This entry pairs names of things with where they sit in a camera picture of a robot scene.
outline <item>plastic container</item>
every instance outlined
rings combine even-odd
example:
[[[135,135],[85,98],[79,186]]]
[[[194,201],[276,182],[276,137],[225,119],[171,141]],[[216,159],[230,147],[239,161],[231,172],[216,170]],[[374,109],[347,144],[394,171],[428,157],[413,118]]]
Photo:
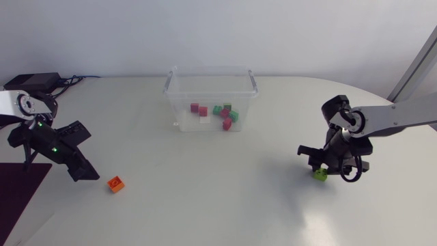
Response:
[[[251,98],[258,95],[252,71],[244,66],[173,67],[164,94],[170,100],[181,131],[223,131],[220,115],[214,115],[214,106],[231,103],[238,120],[229,131],[241,131]],[[208,116],[191,112],[191,104],[208,107]]]

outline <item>orange block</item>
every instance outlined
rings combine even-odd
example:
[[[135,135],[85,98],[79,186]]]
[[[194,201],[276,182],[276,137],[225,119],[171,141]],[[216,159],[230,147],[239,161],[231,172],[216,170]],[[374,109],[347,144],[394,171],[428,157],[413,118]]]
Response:
[[[113,179],[107,182],[109,185],[109,188],[111,188],[112,192],[117,193],[119,190],[121,190],[124,187],[124,183],[118,176],[115,176]]]

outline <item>toy block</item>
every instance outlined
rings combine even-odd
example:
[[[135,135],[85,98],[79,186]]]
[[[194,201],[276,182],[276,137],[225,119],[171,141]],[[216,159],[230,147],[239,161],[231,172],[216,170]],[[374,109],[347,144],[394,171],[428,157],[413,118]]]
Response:
[[[212,110],[212,114],[220,115],[222,109],[223,109],[222,106],[214,106],[214,109]]]
[[[124,183],[122,180],[115,176],[113,179],[107,182],[109,185],[109,188],[111,188],[112,192],[117,193],[119,190],[121,190],[124,187]]]
[[[199,103],[191,103],[191,113],[199,112]]]
[[[226,120],[223,122],[223,130],[228,131],[232,126],[232,120],[231,118],[226,118]]]
[[[208,107],[199,107],[199,115],[207,116],[208,115]]]
[[[232,110],[232,105],[230,103],[223,103],[223,107],[228,110]]]
[[[228,109],[223,109],[223,110],[220,112],[220,116],[223,117],[223,118],[227,118],[227,116],[229,115],[229,112],[230,112],[230,110],[228,110]]]
[[[229,112],[229,117],[232,119],[232,122],[237,122],[238,120],[238,113],[235,111]]]
[[[319,168],[314,172],[313,178],[320,181],[325,181],[328,178],[328,170]]]

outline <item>green block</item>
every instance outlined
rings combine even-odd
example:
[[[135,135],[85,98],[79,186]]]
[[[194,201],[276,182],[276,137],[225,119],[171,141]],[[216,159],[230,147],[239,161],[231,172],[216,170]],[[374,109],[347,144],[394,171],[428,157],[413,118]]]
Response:
[[[232,105],[230,103],[223,103],[225,109],[232,110]]]
[[[235,112],[235,111],[230,111],[228,117],[232,119],[232,122],[237,122],[237,120],[238,120],[238,113]]]
[[[319,168],[314,172],[313,178],[320,181],[325,181],[328,178],[328,170]]]
[[[220,112],[223,108],[221,106],[214,106],[214,109],[212,110],[212,114],[214,115],[220,115]]]

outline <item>white table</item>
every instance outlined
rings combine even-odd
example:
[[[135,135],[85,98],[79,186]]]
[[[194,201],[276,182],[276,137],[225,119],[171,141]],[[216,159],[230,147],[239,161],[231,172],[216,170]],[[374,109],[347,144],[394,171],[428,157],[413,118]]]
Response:
[[[320,107],[384,99],[332,81],[257,77],[239,133],[182,133],[164,77],[86,79],[59,98],[54,127],[80,120],[79,147],[101,178],[73,182],[52,167],[6,245],[435,245],[437,134],[428,126],[373,138],[370,170],[353,184],[311,177],[300,144],[321,148]],[[0,131],[2,161],[22,148]],[[47,162],[43,156],[36,161]],[[106,182],[126,184],[112,194]]]

